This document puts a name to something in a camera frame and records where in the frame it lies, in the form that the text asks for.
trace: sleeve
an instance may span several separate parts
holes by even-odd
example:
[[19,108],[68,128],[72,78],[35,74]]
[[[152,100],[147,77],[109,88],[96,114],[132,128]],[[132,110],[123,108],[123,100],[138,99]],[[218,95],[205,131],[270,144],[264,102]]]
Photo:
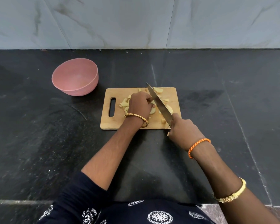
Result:
[[37,224],[92,224],[108,201],[108,192],[84,173],[77,173]]

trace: cutting board handle hole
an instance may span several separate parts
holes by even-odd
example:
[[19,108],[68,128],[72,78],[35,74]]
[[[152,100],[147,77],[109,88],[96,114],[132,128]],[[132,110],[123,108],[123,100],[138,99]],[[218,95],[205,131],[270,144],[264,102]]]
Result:
[[115,102],[116,102],[116,98],[115,97],[111,97],[110,108],[109,108],[109,117],[113,117],[114,116],[114,113],[115,113]]

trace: left hand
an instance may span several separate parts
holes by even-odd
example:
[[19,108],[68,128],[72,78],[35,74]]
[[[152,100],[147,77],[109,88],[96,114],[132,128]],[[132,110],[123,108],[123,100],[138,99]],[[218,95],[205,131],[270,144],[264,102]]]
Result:
[[153,98],[145,92],[138,92],[131,95],[129,113],[134,113],[148,120],[151,109],[155,106],[151,102]]

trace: forearm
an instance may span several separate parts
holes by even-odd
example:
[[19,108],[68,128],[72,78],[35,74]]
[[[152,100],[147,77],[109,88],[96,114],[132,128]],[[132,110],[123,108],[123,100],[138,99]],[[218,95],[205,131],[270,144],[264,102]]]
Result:
[[[230,196],[242,186],[242,181],[210,143],[200,143],[191,155],[201,166],[217,198]],[[248,188],[234,201],[219,204],[228,223],[280,223]]]
[[128,117],[112,138],[83,167],[95,184],[107,190],[133,136],[143,124],[138,117]]

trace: pink bowl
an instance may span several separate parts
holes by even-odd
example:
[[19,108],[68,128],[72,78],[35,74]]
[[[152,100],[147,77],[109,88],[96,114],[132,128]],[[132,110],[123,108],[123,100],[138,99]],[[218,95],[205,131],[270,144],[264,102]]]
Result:
[[86,95],[98,84],[98,67],[85,58],[65,61],[53,72],[52,83],[68,95]]

